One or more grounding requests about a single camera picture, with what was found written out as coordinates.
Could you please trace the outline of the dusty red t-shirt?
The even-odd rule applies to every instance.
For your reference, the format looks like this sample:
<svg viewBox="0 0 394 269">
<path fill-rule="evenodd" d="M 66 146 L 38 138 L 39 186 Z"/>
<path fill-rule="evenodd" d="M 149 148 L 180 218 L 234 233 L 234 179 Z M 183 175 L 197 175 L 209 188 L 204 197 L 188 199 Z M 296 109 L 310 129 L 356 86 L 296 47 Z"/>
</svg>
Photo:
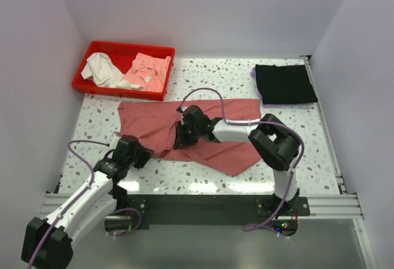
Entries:
<svg viewBox="0 0 394 269">
<path fill-rule="evenodd" d="M 118 107 L 121 135 L 133 135 L 155 158 L 195 162 L 228 175 L 239 175 L 261 160 L 249 143 L 214 143 L 173 149 L 179 102 L 121 102 Z"/>
</svg>

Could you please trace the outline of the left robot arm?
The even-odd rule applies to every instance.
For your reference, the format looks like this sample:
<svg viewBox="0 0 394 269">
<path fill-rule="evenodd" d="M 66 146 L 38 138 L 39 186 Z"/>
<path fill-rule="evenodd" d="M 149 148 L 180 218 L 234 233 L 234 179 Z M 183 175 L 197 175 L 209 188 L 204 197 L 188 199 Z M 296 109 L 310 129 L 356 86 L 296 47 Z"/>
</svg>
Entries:
<svg viewBox="0 0 394 269">
<path fill-rule="evenodd" d="M 142 222 L 142 212 L 130 207 L 127 191 L 119 186 L 129 169 L 143 168 L 153 156 L 137 137 L 123 135 L 103 158 L 91 165 L 68 145 L 70 152 L 90 170 L 83 185 L 56 210 L 40 219 L 34 217 L 27 225 L 21 259 L 28 268 L 66 268 L 73 257 L 77 242 L 108 215 L 131 211 L 137 216 L 134 228 Z"/>
</svg>

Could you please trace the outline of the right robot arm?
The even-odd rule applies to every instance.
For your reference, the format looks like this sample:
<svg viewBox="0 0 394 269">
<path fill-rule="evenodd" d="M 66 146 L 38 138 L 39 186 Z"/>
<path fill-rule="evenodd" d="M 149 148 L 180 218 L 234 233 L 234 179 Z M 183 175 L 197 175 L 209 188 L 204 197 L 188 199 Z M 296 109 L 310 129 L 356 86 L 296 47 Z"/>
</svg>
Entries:
<svg viewBox="0 0 394 269">
<path fill-rule="evenodd" d="M 232 121 L 224 117 L 210 119 L 196 105 L 179 107 L 177 112 L 181 114 L 181 120 L 175 124 L 175 149 L 190 147 L 199 140 L 248 143 L 273 169 L 277 213 L 289 215 L 296 208 L 299 187 L 295 169 L 305 151 L 304 141 L 298 133 L 273 114 L 252 121 Z"/>
</svg>

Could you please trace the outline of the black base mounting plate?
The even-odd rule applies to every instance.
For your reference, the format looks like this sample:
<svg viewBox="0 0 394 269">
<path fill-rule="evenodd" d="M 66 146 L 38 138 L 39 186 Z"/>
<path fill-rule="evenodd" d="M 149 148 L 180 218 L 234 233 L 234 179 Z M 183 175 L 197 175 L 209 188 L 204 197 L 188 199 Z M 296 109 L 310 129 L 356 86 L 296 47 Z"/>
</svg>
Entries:
<svg viewBox="0 0 394 269">
<path fill-rule="evenodd" d="M 128 195 L 105 219 L 105 229 L 127 235 L 152 225 L 231 225 L 293 235 L 299 217 L 310 214 L 306 197 L 287 210 L 273 195 Z"/>
</svg>

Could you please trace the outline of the light pink t-shirt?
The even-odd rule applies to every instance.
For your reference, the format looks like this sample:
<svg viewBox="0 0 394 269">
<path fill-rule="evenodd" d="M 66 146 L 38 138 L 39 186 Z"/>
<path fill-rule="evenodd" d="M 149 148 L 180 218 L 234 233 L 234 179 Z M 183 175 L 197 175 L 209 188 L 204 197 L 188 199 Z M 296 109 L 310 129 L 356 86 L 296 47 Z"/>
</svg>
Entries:
<svg viewBox="0 0 394 269">
<path fill-rule="evenodd" d="M 122 77 L 134 90 L 162 92 L 172 58 L 156 58 L 138 53 L 131 68 Z"/>
</svg>

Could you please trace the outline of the lavender folded t-shirt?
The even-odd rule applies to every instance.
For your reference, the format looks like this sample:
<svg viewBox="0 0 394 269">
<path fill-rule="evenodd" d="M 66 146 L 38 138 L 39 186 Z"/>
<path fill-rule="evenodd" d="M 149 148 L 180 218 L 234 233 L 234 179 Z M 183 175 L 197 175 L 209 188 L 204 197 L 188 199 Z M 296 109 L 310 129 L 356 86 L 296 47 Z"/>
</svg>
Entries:
<svg viewBox="0 0 394 269">
<path fill-rule="evenodd" d="M 268 65 L 256 65 L 251 71 L 251 76 L 255 80 L 256 88 L 259 93 L 259 99 L 263 105 L 268 105 L 268 79 L 267 79 Z"/>
</svg>

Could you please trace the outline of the white t-shirt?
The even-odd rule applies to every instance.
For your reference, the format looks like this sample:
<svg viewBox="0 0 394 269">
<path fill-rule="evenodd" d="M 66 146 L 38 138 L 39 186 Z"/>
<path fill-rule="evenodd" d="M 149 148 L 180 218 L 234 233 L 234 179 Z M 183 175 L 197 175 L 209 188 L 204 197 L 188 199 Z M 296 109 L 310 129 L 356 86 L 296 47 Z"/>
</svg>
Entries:
<svg viewBox="0 0 394 269">
<path fill-rule="evenodd" d="M 114 87 L 123 78 L 111 58 L 102 52 L 94 52 L 87 58 L 81 76 L 83 80 L 92 80 L 99 87 Z"/>
</svg>

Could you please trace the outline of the red plastic bin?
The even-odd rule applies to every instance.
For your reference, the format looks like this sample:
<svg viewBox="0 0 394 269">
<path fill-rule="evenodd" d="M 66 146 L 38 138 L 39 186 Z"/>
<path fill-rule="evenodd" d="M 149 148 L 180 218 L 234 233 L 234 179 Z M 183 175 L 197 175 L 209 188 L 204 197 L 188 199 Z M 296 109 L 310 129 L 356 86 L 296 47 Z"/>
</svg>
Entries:
<svg viewBox="0 0 394 269">
<path fill-rule="evenodd" d="M 171 60 L 166 71 L 166 77 L 164 78 L 162 91 L 144 92 L 140 90 L 112 89 L 96 86 L 91 80 L 84 80 L 81 75 L 82 69 L 86 64 L 87 58 L 94 52 L 103 52 L 107 54 L 114 63 L 115 67 L 119 68 L 123 73 L 127 72 L 131 68 L 132 61 L 136 58 L 136 55 L 139 52 L 155 58 L 170 57 Z M 167 92 L 167 85 L 169 82 L 171 68 L 174 64 L 174 57 L 175 49 L 173 47 L 150 46 L 125 42 L 92 41 L 87 48 L 84 58 L 71 82 L 71 85 L 73 88 L 84 94 L 163 101 Z"/>
</svg>

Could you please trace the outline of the black folded t-shirt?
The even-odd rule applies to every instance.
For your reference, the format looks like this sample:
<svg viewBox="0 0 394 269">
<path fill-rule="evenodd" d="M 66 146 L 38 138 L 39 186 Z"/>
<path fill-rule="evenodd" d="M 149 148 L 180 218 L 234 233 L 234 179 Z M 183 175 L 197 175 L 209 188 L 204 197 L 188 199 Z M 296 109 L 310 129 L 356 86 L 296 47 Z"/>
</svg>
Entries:
<svg viewBox="0 0 394 269">
<path fill-rule="evenodd" d="M 268 105 L 298 105 L 318 102 L 304 65 L 268 65 Z"/>
</svg>

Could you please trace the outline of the aluminium frame rail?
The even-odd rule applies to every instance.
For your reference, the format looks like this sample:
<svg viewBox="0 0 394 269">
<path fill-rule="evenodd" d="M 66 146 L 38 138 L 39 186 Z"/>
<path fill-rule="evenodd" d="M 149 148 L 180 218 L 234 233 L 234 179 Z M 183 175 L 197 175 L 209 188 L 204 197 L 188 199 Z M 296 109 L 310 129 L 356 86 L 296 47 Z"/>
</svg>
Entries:
<svg viewBox="0 0 394 269">
<path fill-rule="evenodd" d="M 256 65 L 304 65 L 299 59 L 191 58 L 176 57 L 172 68 L 167 101 L 224 98 L 257 98 L 251 75 Z M 84 97 L 73 138 L 74 150 L 90 163 L 104 155 L 99 142 L 108 142 L 119 130 L 119 97 L 87 94 Z M 311 216 L 318 219 L 359 219 L 362 216 L 356 195 L 346 191 L 334 154 L 324 113 L 319 103 L 312 105 L 262 105 L 262 113 L 276 115 L 296 130 L 305 142 L 304 156 L 295 171 L 301 195 L 308 199 Z M 130 195 L 158 195 L 163 198 L 214 199 L 239 195 L 273 193 L 273 172 L 257 163 L 237 176 L 225 175 L 196 163 L 151 159 L 142 170 L 131 170 L 121 182 Z"/>
</svg>

